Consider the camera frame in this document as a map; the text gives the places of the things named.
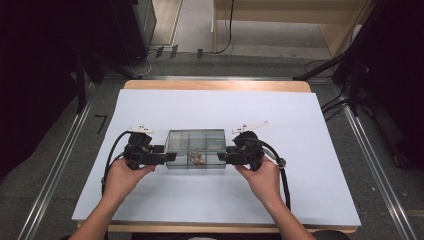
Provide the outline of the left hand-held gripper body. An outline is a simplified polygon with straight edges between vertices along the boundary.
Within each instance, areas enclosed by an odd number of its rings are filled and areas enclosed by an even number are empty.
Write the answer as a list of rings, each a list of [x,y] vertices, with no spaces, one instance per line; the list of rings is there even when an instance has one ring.
[[[131,127],[128,132],[130,136],[127,145],[124,147],[123,156],[129,161],[129,167],[132,170],[137,170],[142,164],[144,156],[152,150],[150,142],[152,141],[151,134],[154,131],[145,125],[141,125]]]

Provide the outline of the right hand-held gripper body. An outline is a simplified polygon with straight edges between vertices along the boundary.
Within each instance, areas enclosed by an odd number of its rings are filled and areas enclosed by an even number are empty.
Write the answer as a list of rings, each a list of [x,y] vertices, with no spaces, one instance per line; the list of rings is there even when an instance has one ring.
[[[253,130],[268,124],[268,121],[243,124],[240,128],[232,131],[233,134],[236,134],[233,139],[236,145],[236,152],[241,155],[243,165],[249,164],[252,171],[257,171],[260,168],[261,158],[264,155],[262,142]]]

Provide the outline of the clear plastic compartment box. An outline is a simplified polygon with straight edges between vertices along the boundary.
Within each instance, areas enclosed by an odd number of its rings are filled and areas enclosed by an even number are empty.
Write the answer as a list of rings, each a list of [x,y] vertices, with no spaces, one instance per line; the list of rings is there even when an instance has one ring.
[[[223,169],[226,164],[217,154],[226,150],[223,129],[170,130],[166,152],[176,153],[174,162],[167,162],[169,169]]]

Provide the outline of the person's left hand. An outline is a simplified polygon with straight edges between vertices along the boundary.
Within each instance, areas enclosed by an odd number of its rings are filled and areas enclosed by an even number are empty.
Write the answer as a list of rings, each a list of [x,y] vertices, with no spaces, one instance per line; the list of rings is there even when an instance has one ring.
[[[125,158],[113,162],[106,178],[104,197],[122,202],[147,174],[153,172],[155,166],[147,165],[138,170],[132,170]]]

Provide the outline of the person's right hand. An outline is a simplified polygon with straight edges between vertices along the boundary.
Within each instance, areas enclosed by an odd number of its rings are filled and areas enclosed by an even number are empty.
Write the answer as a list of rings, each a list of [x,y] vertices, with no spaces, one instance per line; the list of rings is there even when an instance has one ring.
[[[262,158],[262,164],[256,171],[243,165],[235,169],[247,180],[253,194],[264,205],[281,202],[279,168],[268,158]]]

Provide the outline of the person's dark clothing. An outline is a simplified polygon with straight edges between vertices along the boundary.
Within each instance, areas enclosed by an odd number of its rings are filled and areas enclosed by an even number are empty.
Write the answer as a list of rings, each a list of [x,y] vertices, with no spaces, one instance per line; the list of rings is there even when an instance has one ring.
[[[345,233],[335,230],[321,230],[312,233],[316,240],[351,240]],[[283,240],[277,233],[133,233],[131,240]]]

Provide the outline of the black slanted stand bar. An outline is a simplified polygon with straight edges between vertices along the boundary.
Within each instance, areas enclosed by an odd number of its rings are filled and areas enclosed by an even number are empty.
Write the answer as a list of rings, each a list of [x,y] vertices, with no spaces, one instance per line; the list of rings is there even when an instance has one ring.
[[[373,27],[381,15],[381,5],[384,4],[383,0],[355,1],[359,3],[359,10],[354,13],[349,23],[324,24],[320,27],[328,47],[334,50],[333,58],[303,75],[293,77],[293,80],[307,81],[337,64],[339,69],[336,74],[352,67],[353,60],[359,56],[367,38],[372,34]]]

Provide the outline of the black cabinet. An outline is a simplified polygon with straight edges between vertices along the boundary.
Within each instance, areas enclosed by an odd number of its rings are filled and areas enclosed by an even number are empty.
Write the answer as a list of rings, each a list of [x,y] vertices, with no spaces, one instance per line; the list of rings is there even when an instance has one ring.
[[[110,0],[123,53],[120,63],[132,65],[145,59],[156,27],[152,0]]]

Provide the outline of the dark curtain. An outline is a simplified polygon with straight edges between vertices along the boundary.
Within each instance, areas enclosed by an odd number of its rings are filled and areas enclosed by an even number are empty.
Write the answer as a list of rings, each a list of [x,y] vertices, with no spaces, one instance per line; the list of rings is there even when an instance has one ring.
[[[395,163],[424,171],[424,0],[377,0],[334,80],[373,110]]]
[[[84,71],[94,0],[0,0],[0,179],[25,161],[77,98],[75,56]]]

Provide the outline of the light wooden bench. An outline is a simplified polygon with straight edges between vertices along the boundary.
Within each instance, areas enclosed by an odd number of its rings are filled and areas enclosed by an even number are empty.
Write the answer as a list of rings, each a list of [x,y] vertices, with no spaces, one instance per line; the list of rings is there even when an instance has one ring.
[[[212,49],[217,49],[218,21],[318,24],[332,57],[340,55],[357,25],[378,0],[213,0]]]

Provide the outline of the metal floor rail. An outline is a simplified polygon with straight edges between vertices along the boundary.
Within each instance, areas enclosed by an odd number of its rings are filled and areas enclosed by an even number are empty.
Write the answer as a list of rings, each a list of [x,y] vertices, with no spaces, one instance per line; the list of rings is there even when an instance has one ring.
[[[369,141],[360,119],[351,110],[346,110],[345,115],[401,240],[419,240],[407,216],[407,212],[380,164],[379,158]]]
[[[87,92],[87,103],[73,120],[70,130],[68,131],[49,174],[31,207],[31,211],[17,237],[17,240],[33,240],[38,230],[91,109],[93,97],[96,92],[96,85],[94,83],[90,83],[88,85]]]

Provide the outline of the black upright stand post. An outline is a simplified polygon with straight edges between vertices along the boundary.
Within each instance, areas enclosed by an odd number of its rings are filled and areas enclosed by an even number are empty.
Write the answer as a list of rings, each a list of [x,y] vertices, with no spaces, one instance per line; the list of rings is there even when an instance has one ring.
[[[76,74],[77,98],[78,98],[77,113],[80,114],[86,105],[86,87],[85,87],[85,78],[84,78],[84,69],[83,69],[83,59],[79,51],[76,52],[76,56],[75,56],[75,74]]]

